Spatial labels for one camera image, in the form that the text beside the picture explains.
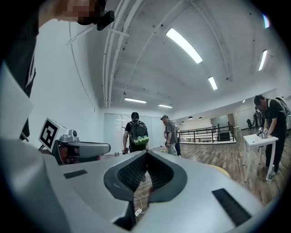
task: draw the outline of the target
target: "wooden floor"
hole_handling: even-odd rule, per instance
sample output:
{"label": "wooden floor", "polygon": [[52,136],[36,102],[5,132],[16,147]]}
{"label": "wooden floor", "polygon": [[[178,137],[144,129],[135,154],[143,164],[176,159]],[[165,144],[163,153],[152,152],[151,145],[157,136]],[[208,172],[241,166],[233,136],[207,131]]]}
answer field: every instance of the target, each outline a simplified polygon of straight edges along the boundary
{"label": "wooden floor", "polygon": [[[241,131],[242,136],[254,134],[256,131]],[[284,152],[279,165],[279,171],[274,176],[271,184],[267,184],[265,181],[266,173],[261,171],[261,168],[265,165],[265,148],[263,149],[263,162],[259,165],[259,153],[258,148],[254,149],[252,156],[253,161],[251,164],[251,171],[247,182],[244,182],[244,175],[246,172],[245,167],[242,165],[243,152],[244,152],[244,140],[242,137],[238,137],[237,143],[225,144],[225,145],[191,145],[180,144],[181,154],[183,158],[187,158],[193,161],[202,162],[206,164],[212,164],[225,169],[231,179],[244,186],[251,193],[253,193],[263,205],[268,204],[277,195],[279,195],[289,177],[291,169],[285,168],[291,167],[291,136],[285,140]],[[148,190],[151,187],[151,178],[146,173],[146,181],[141,182],[135,195],[141,198],[143,212],[147,210]],[[135,198],[135,210],[141,208],[140,200]]]}

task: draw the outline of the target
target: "gray hat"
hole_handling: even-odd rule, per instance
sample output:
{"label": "gray hat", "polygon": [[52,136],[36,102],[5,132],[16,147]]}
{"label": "gray hat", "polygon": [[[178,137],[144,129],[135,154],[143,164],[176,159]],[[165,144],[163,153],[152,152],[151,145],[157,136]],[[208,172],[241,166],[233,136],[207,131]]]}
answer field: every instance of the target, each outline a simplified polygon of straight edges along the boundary
{"label": "gray hat", "polygon": [[169,117],[167,115],[163,115],[161,120],[163,120],[164,118],[168,118],[169,119]]}

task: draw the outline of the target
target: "backpack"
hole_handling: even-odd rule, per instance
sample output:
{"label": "backpack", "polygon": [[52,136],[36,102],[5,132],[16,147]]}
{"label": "backpack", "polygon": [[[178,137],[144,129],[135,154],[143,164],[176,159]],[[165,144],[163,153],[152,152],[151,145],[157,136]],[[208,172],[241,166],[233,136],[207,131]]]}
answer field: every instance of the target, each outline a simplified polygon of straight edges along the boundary
{"label": "backpack", "polygon": [[291,112],[290,112],[289,107],[286,104],[286,101],[282,97],[279,97],[279,96],[277,96],[275,100],[281,106],[282,108],[281,112],[284,113],[284,116],[286,117],[290,115]]}
{"label": "backpack", "polygon": [[131,128],[130,139],[132,143],[135,145],[147,144],[149,142],[149,134],[147,132],[146,125],[141,121],[137,121],[135,123],[131,121],[129,123]]}

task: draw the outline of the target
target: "black backpack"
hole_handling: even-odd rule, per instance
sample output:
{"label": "black backpack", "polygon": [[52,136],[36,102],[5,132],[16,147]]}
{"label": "black backpack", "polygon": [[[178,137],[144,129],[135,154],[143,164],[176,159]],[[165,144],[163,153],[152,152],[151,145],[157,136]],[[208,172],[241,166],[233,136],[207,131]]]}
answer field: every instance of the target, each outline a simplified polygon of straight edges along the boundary
{"label": "black backpack", "polygon": [[135,145],[143,145],[149,142],[149,134],[144,122],[129,122],[130,123],[130,139]]}

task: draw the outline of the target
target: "hair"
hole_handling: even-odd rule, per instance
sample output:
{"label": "hair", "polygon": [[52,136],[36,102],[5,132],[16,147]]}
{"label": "hair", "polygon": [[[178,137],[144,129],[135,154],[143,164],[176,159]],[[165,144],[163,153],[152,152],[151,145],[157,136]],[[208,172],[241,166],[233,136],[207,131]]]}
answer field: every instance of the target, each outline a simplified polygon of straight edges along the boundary
{"label": "hair", "polygon": [[265,98],[262,95],[255,96],[255,99],[254,99],[255,105],[257,105],[257,106],[261,105],[260,100],[264,100],[264,99]]}
{"label": "hair", "polygon": [[138,115],[137,112],[133,112],[133,113],[131,114],[131,119],[132,119],[132,120],[133,120],[133,119],[137,119],[137,120],[139,120],[139,118],[140,118],[140,116]]}

